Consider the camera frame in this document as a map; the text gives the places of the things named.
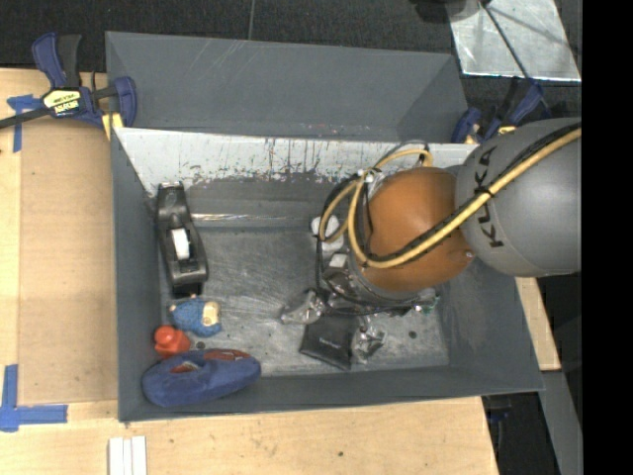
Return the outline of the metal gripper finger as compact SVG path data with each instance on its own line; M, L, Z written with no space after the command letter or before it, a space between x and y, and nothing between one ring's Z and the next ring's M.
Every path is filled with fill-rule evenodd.
M280 321L284 325L311 325L322 319L327 311L327 296L317 289L306 289L291 298L282 309Z
M387 334L372 323L368 316L358 318L352 337L352 357L356 363L367 363L384 345Z

